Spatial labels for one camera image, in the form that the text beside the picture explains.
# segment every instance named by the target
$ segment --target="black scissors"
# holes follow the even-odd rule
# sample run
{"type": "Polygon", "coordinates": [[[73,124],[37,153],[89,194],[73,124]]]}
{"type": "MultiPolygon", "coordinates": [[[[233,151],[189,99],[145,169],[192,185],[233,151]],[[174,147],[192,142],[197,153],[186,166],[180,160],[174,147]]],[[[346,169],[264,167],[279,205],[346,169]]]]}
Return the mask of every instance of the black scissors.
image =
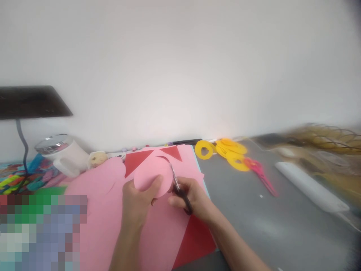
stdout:
{"type": "Polygon", "coordinates": [[[177,179],[176,174],[174,173],[174,169],[173,169],[172,164],[169,163],[169,165],[170,165],[170,167],[171,167],[171,169],[172,169],[173,178],[174,178],[174,182],[175,182],[175,185],[174,185],[174,187],[173,187],[173,192],[174,192],[177,196],[181,197],[181,198],[184,200],[185,205],[187,206],[187,209],[184,209],[184,211],[185,211],[185,213],[186,213],[187,215],[191,215],[191,214],[193,213],[192,205],[191,205],[191,203],[189,202],[189,199],[188,199],[187,194],[185,193],[185,191],[179,187],[178,179],[177,179]]]}

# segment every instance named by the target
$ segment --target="scissors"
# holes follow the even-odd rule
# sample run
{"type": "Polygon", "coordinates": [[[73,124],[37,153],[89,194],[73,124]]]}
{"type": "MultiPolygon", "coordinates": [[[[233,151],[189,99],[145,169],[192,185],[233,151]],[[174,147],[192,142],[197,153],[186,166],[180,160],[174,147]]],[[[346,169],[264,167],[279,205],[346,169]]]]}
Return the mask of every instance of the scissors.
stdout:
{"type": "Polygon", "coordinates": [[[175,182],[175,185],[174,185],[174,187],[173,187],[173,192],[174,192],[177,196],[181,197],[181,198],[184,200],[185,205],[187,206],[187,209],[184,209],[184,211],[185,211],[185,213],[186,213],[187,215],[191,215],[191,214],[193,213],[192,205],[191,205],[191,203],[189,202],[189,199],[188,199],[187,194],[185,193],[185,191],[179,187],[178,179],[177,179],[177,176],[176,176],[176,174],[175,174],[175,172],[174,172],[174,169],[173,169],[172,164],[169,163],[169,165],[170,165],[170,168],[172,169],[173,178],[174,178],[174,182],[175,182]]]}
{"type": "Polygon", "coordinates": [[[271,195],[278,197],[277,191],[273,188],[270,181],[264,175],[261,163],[256,160],[252,160],[250,158],[245,158],[243,162],[247,167],[249,167],[251,170],[253,170],[258,175],[258,177],[260,178],[262,183],[265,185],[265,187],[268,189],[268,191],[271,193],[271,195]]]}

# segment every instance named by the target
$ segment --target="yellow foam circle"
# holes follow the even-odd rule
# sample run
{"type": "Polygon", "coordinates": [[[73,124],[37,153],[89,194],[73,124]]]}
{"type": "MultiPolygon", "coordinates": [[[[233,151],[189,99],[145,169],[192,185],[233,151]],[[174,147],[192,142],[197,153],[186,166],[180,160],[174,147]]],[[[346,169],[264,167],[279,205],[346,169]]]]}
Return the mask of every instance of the yellow foam circle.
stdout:
{"type": "Polygon", "coordinates": [[[236,142],[234,142],[232,139],[221,139],[221,142],[224,144],[224,145],[228,145],[228,146],[236,146],[236,142]]]}
{"type": "Polygon", "coordinates": [[[220,156],[226,158],[226,151],[219,144],[215,146],[215,149],[220,156]]]}
{"type": "Polygon", "coordinates": [[[207,160],[209,158],[212,157],[213,155],[213,151],[216,151],[215,146],[206,140],[200,140],[197,142],[195,148],[194,148],[194,152],[196,153],[196,155],[198,156],[198,158],[203,159],[203,160],[207,160]],[[208,153],[206,155],[202,154],[202,149],[206,148],[208,150],[208,153]]]}
{"type": "Polygon", "coordinates": [[[235,152],[227,152],[226,159],[228,163],[239,171],[249,171],[249,168],[243,163],[244,156],[242,154],[238,154],[235,152]]]}
{"type": "Polygon", "coordinates": [[[224,144],[223,140],[217,140],[216,143],[217,143],[217,146],[220,146],[222,149],[224,149],[225,152],[232,151],[232,152],[235,152],[238,154],[246,154],[247,153],[246,147],[237,142],[233,142],[234,145],[232,145],[232,146],[224,144]]]}

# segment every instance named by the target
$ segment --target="black scissor handle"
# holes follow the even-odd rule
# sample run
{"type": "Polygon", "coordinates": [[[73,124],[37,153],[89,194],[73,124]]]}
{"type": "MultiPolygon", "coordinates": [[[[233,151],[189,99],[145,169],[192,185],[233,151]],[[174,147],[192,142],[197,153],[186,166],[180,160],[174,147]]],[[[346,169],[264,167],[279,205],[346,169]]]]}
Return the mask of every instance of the black scissor handle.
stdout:
{"type": "Polygon", "coordinates": [[[185,213],[187,215],[191,215],[193,213],[193,208],[192,208],[192,205],[191,205],[191,203],[190,203],[190,201],[189,201],[189,199],[187,197],[187,194],[184,192],[184,190],[182,190],[182,189],[178,190],[175,186],[174,186],[173,190],[174,190],[174,193],[177,196],[181,197],[184,200],[185,205],[187,206],[187,209],[184,209],[185,213]]]}

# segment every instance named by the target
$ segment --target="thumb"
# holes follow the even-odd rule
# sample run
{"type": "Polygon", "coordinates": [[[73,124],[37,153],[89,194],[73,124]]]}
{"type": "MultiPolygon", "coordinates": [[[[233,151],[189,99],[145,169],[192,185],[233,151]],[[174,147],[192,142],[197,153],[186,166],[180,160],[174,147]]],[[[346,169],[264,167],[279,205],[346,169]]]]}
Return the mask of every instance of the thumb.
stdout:
{"type": "Polygon", "coordinates": [[[186,208],[187,206],[185,205],[185,201],[184,199],[178,197],[178,196],[170,196],[168,198],[168,203],[173,206],[173,207],[177,207],[177,208],[186,208]]]}
{"type": "Polygon", "coordinates": [[[145,191],[148,198],[153,199],[155,197],[155,195],[158,193],[159,189],[161,188],[162,181],[163,181],[163,175],[158,175],[154,179],[152,185],[148,188],[148,190],[145,191]]]}

